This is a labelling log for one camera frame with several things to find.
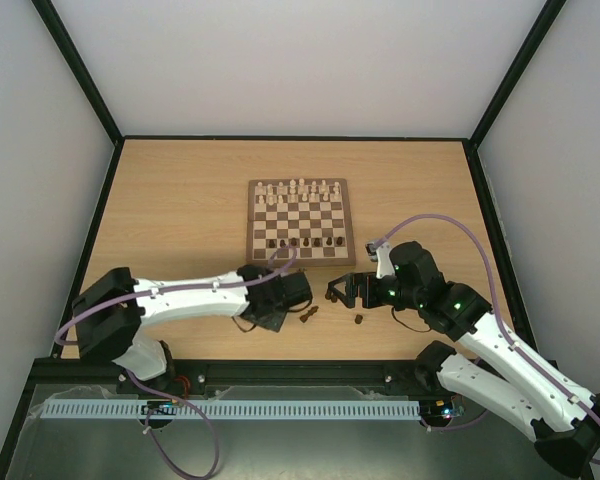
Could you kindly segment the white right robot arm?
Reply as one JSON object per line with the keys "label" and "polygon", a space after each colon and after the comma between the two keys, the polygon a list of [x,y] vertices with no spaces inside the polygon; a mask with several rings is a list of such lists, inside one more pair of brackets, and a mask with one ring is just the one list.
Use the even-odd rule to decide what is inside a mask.
{"label": "white right robot arm", "polygon": [[600,448],[600,393],[563,375],[507,325],[466,284],[445,280],[431,253],[417,242],[369,244],[374,272],[331,281],[326,297],[352,308],[411,309],[434,331],[476,354],[483,369],[448,343],[434,341],[416,358],[425,390],[441,388],[481,405],[517,428],[539,456],[579,478]]}

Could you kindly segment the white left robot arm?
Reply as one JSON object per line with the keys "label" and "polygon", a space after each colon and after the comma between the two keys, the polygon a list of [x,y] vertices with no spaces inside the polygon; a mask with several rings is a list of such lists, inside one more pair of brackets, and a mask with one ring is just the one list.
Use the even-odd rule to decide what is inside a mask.
{"label": "white left robot arm", "polygon": [[114,268],[73,301],[81,319],[75,326],[79,358],[113,363],[140,381],[174,377],[164,341],[144,332],[149,326],[196,317],[241,318],[278,332],[288,312],[313,299],[302,272],[276,275],[261,266],[197,280],[135,279],[127,267]]}

